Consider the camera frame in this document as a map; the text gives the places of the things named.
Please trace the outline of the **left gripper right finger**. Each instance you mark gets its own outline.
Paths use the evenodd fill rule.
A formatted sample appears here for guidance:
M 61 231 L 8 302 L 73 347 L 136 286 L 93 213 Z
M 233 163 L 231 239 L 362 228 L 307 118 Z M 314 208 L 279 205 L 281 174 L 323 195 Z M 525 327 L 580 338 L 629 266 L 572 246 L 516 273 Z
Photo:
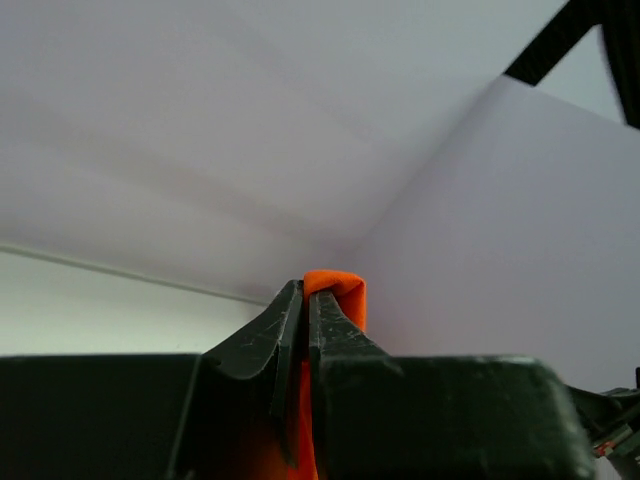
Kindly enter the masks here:
M 323 479 L 398 479 L 399 366 L 324 291 L 309 303 L 313 444 Z

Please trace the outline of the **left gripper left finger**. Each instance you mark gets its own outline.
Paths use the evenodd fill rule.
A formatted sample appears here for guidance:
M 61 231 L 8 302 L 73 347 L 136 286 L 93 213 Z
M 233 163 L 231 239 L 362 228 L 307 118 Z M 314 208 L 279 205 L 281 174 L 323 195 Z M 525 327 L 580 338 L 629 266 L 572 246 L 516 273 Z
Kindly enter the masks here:
M 303 285 L 290 280 L 256 318 L 206 352 L 204 413 L 225 446 L 263 429 L 285 464 L 299 463 Z

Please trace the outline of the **orange t shirt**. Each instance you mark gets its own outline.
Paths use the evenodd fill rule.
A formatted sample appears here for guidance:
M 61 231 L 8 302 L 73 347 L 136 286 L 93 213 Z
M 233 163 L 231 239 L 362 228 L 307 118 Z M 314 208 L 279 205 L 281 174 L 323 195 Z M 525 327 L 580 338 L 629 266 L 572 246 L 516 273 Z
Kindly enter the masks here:
M 358 275 L 335 270 L 312 270 L 303 277 L 304 306 L 310 296 L 323 290 L 331 291 L 346 317 L 365 331 L 367 323 L 366 282 Z M 299 460 L 297 467 L 289 467 L 288 480 L 318 480 L 312 437 L 311 374 L 308 355 L 300 370 L 299 390 Z

